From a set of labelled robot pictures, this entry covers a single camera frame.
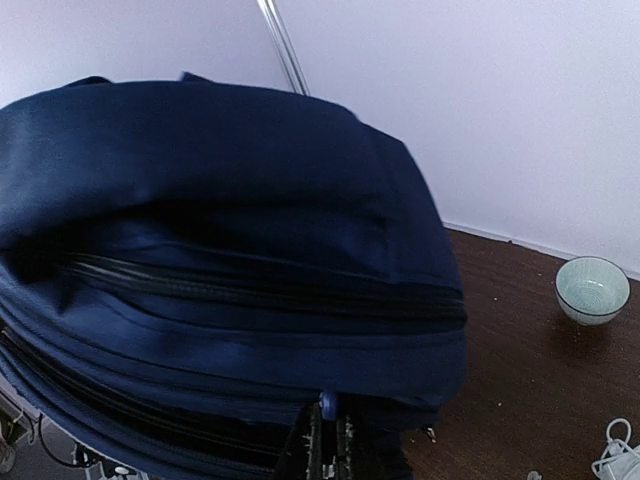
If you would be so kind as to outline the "navy blue student backpack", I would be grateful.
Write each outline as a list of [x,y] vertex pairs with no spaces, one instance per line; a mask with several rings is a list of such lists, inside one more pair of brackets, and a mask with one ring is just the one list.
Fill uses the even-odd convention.
[[1,373],[167,479],[268,479],[303,407],[374,474],[463,383],[464,295],[406,146],[344,107],[185,74],[1,111]]

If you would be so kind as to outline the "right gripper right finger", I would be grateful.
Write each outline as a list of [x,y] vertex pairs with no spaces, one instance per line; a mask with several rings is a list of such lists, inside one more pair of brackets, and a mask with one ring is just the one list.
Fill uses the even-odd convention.
[[399,432],[372,426],[353,410],[339,415],[336,428],[338,479],[413,478]]

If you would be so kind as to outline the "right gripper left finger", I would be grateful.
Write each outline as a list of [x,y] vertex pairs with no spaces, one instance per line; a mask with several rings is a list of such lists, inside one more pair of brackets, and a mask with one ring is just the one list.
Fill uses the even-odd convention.
[[287,437],[273,480],[323,478],[322,414],[318,403],[304,406]]

